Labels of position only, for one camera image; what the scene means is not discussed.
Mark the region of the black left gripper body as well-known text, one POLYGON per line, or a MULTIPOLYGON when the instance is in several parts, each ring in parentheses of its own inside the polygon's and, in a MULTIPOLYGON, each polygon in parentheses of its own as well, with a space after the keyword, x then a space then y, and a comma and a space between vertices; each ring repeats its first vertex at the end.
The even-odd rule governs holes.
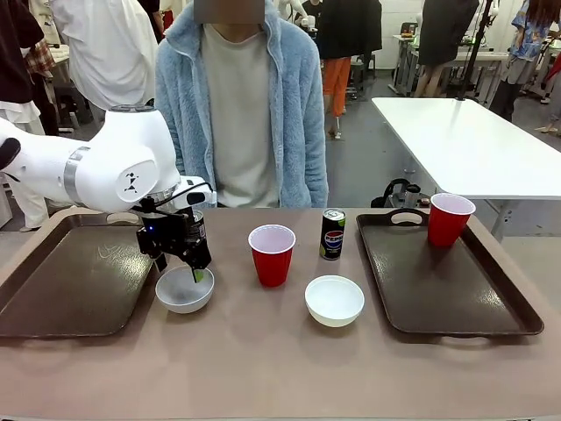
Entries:
POLYGON ((207 267, 211 263, 203 213, 186 210, 152 220, 152 241, 156 257, 172 254, 189 267, 196 263, 207 267))

